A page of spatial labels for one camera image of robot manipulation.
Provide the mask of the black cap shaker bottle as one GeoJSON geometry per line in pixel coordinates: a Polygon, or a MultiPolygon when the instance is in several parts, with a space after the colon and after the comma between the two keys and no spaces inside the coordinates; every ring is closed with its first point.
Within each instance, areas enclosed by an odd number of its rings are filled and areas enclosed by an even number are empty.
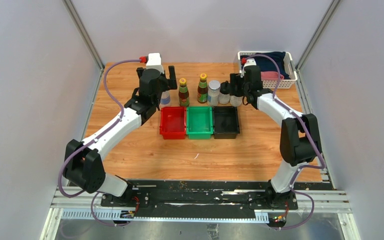
{"type": "Polygon", "coordinates": [[[218,97],[219,103],[226,105],[230,101],[230,83],[225,81],[220,85],[220,94],[218,97]]]}

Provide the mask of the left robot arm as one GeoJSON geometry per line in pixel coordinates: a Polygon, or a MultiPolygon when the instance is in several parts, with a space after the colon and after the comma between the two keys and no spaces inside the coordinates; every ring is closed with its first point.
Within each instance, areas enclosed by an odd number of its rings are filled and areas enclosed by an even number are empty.
{"type": "Polygon", "coordinates": [[[58,188],[62,189],[62,178],[81,188],[81,192],[113,195],[115,202],[126,207],[132,203],[131,186],[121,177],[106,173],[103,160],[111,150],[133,130],[146,123],[159,110],[162,93],[177,89],[175,67],[168,67],[169,76],[157,69],[138,68],[139,87],[120,112],[103,128],[82,141],[72,139],[65,150],[65,160],[58,174],[58,188]]]}

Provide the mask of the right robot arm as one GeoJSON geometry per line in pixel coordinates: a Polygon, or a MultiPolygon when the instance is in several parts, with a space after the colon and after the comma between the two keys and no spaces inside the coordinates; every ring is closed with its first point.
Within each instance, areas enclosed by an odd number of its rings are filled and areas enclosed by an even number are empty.
{"type": "Polygon", "coordinates": [[[238,95],[247,104],[265,113],[280,128],[281,164],[265,193],[255,199],[277,209],[293,195],[294,184],[304,168],[311,168],[315,158],[321,157],[322,146],[317,117],[292,109],[263,87],[261,70],[257,65],[246,66],[241,73],[230,74],[230,93],[238,95]]]}

